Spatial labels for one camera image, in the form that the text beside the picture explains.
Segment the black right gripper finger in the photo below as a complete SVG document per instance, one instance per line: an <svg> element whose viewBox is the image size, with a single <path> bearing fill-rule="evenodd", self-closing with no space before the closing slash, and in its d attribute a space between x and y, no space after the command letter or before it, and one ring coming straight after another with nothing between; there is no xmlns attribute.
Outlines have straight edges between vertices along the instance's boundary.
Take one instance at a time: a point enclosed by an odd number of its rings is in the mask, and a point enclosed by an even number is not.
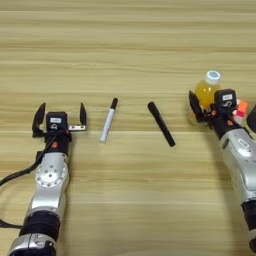
<svg viewBox="0 0 256 256"><path fill-rule="evenodd" d="M195 114L195 118L198 123L204 122L205 121L205 115L200 107L199 100L196 96L195 93L192 91L189 92L189 103L190 107Z"/></svg>

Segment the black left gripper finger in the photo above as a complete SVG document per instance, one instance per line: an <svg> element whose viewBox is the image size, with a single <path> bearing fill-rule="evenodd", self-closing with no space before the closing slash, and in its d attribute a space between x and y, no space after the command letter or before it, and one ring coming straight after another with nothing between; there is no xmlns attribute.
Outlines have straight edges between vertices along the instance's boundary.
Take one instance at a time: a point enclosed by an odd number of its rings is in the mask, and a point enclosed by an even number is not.
<svg viewBox="0 0 256 256"><path fill-rule="evenodd" d="M40 125L43 123L43 120L44 120L45 107L46 107L45 103L41 104L34 116L34 120L32 124L32 131L34 133L42 133L42 130L40 129Z"/></svg>
<svg viewBox="0 0 256 256"><path fill-rule="evenodd" d="M83 103L80 104L80 123L83 126L87 125L87 112Z"/></svg>

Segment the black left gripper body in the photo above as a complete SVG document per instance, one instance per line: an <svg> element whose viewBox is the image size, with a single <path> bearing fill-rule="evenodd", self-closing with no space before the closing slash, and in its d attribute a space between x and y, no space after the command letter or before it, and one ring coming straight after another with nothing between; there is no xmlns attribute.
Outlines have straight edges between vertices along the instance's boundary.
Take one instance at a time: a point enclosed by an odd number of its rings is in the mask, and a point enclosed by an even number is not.
<svg viewBox="0 0 256 256"><path fill-rule="evenodd" d="M40 125L42 133L34 133L34 138L45 139L45 149L38 151L36 157L40 158L46 153L63 153L68 155L69 143L72 141L71 133L74 131L85 131L86 126L68 125L66 112L48 112L44 115L43 123Z"/></svg>

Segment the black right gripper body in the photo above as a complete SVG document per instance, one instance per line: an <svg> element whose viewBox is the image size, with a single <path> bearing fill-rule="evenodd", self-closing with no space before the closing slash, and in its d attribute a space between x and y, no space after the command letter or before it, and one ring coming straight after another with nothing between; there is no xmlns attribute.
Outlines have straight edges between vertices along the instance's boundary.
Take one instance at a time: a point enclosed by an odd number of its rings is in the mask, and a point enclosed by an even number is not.
<svg viewBox="0 0 256 256"><path fill-rule="evenodd" d="M214 102L210 104L208 110L203 110L205 121L221 139L227 132L240 129L233 117L233 112L237 108L236 92L233 89L218 90L214 94Z"/></svg>

